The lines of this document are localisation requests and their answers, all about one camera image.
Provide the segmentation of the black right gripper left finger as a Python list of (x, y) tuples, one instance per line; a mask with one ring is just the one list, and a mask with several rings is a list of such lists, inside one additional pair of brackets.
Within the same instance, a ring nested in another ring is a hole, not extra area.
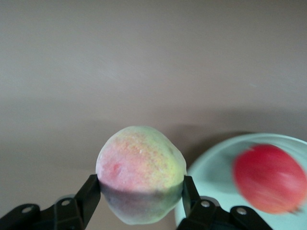
[(100, 197), (97, 175), (92, 174), (76, 195), (47, 209), (30, 203), (15, 207), (0, 218), (0, 230), (85, 230)]

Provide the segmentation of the light green round plate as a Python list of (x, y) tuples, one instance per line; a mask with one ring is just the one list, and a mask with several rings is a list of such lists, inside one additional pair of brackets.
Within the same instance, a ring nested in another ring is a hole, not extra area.
[[(307, 202), (295, 214), (268, 214), (249, 204), (238, 192), (232, 178), (236, 156), (256, 144), (275, 145), (290, 154), (307, 172), (307, 142), (278, 134), (246, 134), (230, 138), (208, 149), (188, 169), (200, 196), (216, 199), (221, 208), (234, 206), (255, 210), (273, 230), (307, 230)], [(185, 217), (182, 199), (175, 208), (177, 226)]]

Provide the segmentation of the red apple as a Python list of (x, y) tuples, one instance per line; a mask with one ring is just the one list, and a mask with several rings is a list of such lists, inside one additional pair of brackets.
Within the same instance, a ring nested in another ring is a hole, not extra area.
[(275, 145), (254, 145), (240, 153), (232, 176), (239, 193), (254, 208), (269, 214), (296, 213), (307, 199), (304, 169)]

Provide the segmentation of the pink yellow peach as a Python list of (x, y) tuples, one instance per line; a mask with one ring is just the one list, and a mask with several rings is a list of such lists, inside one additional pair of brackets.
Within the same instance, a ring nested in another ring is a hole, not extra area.
[(128, 225), (163, 219), (180, 201), (187, 165), (161, 132), (130, 126), (102, 147), (95, 172), (111, 211)]

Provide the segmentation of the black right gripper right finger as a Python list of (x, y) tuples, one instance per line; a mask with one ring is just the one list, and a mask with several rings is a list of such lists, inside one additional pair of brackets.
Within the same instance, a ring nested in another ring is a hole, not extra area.
[(191, 176), (184, 177), (182, 203), (185, 217), (176, 230), (273, 230), (250, 207), (234, 206), (227, 212), (216, 199), (200, 196)]

